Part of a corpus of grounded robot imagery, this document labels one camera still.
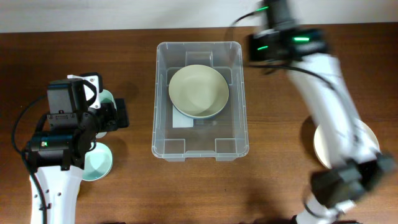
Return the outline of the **mint green plastic cup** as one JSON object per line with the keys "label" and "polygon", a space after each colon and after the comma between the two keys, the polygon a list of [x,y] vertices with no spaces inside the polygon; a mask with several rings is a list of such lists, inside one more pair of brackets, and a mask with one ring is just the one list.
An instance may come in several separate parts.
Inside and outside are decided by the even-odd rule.
{"label": "mint green plastic cup", "polygon": [[114,108],[117,109],[115,99],[114,99],[112,93],[108,90],[103,90],[99,94],[99,102],[100,103],[113,103]]}

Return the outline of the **mint small bowl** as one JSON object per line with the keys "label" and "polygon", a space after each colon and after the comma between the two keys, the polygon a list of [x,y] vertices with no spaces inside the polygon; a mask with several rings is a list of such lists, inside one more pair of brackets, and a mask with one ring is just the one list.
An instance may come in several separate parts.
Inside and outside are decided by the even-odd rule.
{"label": "mint small bowl", "polygon": [[85,155],[83,180],[87,182],[102,179],[109,174],[113,166],[113,154],[110,148],[98,142],[96,147]]}

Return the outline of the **beige shallow bowl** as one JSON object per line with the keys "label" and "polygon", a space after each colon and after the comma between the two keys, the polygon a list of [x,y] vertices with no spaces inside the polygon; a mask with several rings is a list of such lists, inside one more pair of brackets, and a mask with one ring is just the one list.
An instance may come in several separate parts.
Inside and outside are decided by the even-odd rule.
{"label": "beige shallow bowl", "polygon": [[229,100],[229,85],[222,74],[205,65],[188,65],[178,70],[169,83],[172,104],[208,106]]}

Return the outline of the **white plate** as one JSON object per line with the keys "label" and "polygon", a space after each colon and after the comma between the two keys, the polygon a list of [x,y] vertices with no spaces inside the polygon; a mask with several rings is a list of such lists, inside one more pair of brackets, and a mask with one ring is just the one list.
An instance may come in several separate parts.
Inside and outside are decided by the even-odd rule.
{"label": "white plate", "polygon": [[[376,135],[373,133],[372,129],[363,121],[359,120],[359,123],[362,127],[364,132],[364,136],[366,138],[366,143],[369,143],[370,146],[374,148],[375,151],[380,152],[379,142],[377,140]],[[320,161],[320,163],[328,168],[331,169],[330,160],[328,158],[328,149],[326,142],[323,140],[323,131],[320,125],[317,126],[313,138],[313,146],[315,154]]]}

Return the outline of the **grey plastic cup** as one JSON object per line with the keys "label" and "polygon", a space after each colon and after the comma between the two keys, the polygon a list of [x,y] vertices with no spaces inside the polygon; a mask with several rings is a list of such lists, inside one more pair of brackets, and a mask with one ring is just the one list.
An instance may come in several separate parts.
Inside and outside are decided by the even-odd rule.
{"label": "grey plastic cup", "polygon": [[96,139],[103,138],[106,136],[106,134],[107,134],[107,132],[98,133],[98,134],[96,134]]}

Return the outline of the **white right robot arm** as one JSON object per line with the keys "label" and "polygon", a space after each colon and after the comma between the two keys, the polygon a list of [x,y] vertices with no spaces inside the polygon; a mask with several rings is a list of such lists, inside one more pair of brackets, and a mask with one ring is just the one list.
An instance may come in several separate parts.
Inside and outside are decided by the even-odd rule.
{"label": "white right robot arm", "polygon": [[340,62],[320,29],[304,29],[285,0],[263,1],[254,11],[266,18],[249,36],[249,66],[284,69],[322,129],[330,168],[310,176],[310,195],[292,223],[338,223],[382,179],[397,168],[361,124],[343,80]]}

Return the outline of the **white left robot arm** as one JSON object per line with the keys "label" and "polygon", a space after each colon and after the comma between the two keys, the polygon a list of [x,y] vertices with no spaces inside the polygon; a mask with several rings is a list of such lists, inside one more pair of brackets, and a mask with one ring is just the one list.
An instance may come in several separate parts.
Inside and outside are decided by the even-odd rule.
{"label": "white left robot arm", "polygon": [[74,223],[86,154],[96,135],[129,126],[124,99],[94,106],[99,88],[88,80],[56,80],[47,87],[49,112],[22,152],[32,189],[31,223]]}

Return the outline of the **clear plastic storage bin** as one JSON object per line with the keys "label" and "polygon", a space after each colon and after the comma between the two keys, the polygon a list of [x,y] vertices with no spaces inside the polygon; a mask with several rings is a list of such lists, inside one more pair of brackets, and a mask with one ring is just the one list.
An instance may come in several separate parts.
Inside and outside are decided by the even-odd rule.
{"label": "clear plastic storage bin", "polygon": [[233,161],[249,152],[242,56],[233,41],[157,46],[155,157]]}

